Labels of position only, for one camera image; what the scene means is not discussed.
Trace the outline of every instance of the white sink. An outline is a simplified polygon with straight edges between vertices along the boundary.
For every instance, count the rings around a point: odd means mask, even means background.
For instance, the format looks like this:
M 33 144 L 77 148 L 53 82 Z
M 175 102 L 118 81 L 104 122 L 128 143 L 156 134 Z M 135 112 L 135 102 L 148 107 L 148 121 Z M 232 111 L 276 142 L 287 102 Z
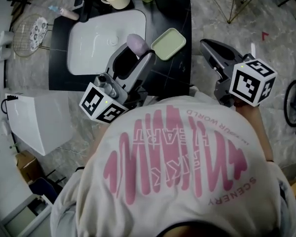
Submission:
M 94 75 L 106 70 L 111 55 L 129 34 L 145 39 L 146 17 L 128 10 L 78 22 L 69 35 L 67 65 L 73 75 Z
M 6 102 L 11 130 L 38 153 L 44 156 L 72 138 L 67 92 L 22 90 L 8 95 L 18 97 Z

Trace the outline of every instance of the white box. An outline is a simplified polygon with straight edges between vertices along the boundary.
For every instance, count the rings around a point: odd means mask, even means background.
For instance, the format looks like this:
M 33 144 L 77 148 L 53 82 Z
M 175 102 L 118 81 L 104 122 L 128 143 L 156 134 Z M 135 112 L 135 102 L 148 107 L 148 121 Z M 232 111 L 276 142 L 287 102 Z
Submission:
M 91 120 L 108 124 L 128 111 L 126 107 L 106 95 L 103 88 L 93 83 L 89 83 L 79 105 Z
M 265 101 L 277 72 L 260 59 L 238 63 L 233 68 L 229 92 L 252 106 Z
M 66 91 L 21 90 L 6 101 L 11 130 L 41 155 L 46 155 L 73 136 Z

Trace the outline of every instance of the light green tray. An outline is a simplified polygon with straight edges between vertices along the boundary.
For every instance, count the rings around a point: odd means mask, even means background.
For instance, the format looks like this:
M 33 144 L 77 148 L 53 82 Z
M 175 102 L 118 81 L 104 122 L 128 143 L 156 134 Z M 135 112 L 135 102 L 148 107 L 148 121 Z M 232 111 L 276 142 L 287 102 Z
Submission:
M 186 44 L 186 39 L 175 28 L 169 28 L 152 44 L 151 48 L 163 61 L 169 60 Z

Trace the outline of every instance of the red mark on floor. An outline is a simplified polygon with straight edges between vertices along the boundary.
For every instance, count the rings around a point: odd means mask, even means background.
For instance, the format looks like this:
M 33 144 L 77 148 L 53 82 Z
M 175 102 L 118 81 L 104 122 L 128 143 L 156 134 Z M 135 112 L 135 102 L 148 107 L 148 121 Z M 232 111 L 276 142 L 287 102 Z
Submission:
M 262 32 L 262 41 L 264 41 L 264 37 L 265 37 L 265 36 L 268 36 L 268 34 L 265 33 L 265 32 Z

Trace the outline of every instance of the white t-shirt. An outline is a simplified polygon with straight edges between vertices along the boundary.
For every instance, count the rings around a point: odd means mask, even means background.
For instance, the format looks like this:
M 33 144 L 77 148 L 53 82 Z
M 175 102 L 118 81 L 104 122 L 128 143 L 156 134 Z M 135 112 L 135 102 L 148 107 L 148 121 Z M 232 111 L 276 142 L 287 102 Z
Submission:
M 265 160 L 248 121 L 224 106 L 179 97 L 110 125 L 56 200 L 51 228 L 61 236 L 71 218 L 73 236 L 155 237 L 177 223 L 208 222 L 231 236 L 278 229 L 291 237 L 295 215 L 288 182 Z

